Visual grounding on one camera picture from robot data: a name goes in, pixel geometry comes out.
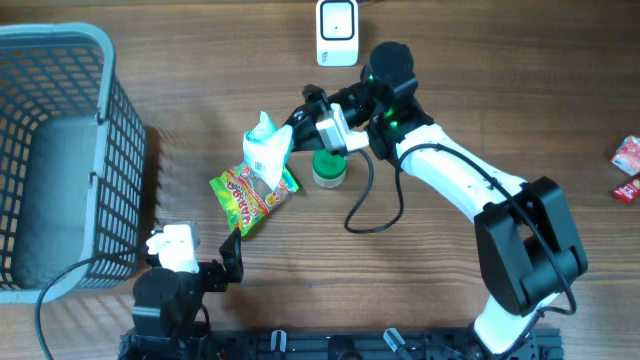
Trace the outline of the green lid jar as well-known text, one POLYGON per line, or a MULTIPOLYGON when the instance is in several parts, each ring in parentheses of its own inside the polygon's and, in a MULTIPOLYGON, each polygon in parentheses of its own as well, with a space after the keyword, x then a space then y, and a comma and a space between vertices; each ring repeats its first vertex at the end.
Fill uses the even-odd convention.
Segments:
POLYGON ((312 157, 312 172, 316 183, 323 188, 335 188, 343 183, 348 161, 340 155, 326 150, 315 151, 312 157))

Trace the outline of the light blue tissue pack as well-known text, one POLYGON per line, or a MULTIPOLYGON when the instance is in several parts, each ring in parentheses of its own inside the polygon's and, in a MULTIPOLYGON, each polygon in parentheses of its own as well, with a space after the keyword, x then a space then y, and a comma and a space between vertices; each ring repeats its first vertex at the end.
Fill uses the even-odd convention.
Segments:
POLYGON ((271 190, 278 186, 292 148, 292 126, 277 127, 264 111, 258 124, 244 133, 244 161, 271 190))

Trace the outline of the green gummy worms bag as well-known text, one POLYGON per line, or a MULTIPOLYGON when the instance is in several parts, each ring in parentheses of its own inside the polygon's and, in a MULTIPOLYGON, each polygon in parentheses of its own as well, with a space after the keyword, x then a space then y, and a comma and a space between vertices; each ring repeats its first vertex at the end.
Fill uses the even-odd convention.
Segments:
POLYGON ((271 189, 247 163, 227 169, 209 184, 226 214, 230 230, 239 229, 242 236, 299 190, 288 168, 275 189, 271 189))

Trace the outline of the red white small carton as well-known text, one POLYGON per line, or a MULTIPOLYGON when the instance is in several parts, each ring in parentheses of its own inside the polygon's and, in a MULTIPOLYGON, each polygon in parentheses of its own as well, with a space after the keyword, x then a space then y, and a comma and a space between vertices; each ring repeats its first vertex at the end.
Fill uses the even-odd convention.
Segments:
POLYGON ((627 136, 614 152, 610 162, 629 175, 640 172, 639 138, 627 136))

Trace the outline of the red snack packet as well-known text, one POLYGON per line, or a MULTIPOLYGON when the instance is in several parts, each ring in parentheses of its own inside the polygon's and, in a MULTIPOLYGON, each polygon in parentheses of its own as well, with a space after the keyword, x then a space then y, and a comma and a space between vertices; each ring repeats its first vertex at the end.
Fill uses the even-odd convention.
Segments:
POLYGON ((631 203, 639 197, 639 187, 639 175, 636 174, 634 177, 629 178, 624 184, 612 190, 611 195, 624 203, 631 203))

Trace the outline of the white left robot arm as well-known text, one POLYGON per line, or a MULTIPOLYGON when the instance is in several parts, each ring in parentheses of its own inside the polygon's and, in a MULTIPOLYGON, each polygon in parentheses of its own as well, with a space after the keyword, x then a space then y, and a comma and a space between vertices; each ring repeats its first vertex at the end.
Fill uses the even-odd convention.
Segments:
POLYGON ((154 234, 147 247, 157 263, 133 287, 130 348, 140 356, 196 358, 211 329, 209 318, 196 321, 198 313, 208 313, 204 295, 222 293, 243 280, 241 239, 241 230, 233 229, 219 248, 221 261, 199 262, 191 223, 167 225, 154 234))

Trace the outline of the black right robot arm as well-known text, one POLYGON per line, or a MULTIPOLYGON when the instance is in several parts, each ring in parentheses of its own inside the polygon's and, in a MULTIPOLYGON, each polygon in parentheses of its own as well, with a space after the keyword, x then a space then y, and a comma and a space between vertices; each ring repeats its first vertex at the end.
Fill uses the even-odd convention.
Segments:
POLYGON ((384 42, 359 80, 335 94, 307 85, 288 118, 295 151, 365 154, 397 175, 434 188, 473 224, 488 301, 454 349, 467 359, 507 359, 520 350, 541 358, 536 323, 570 296, 588 269, 576 223, 561 187, 505 173, 454 142, 416 98, 418 79, 408 46, 384 42))

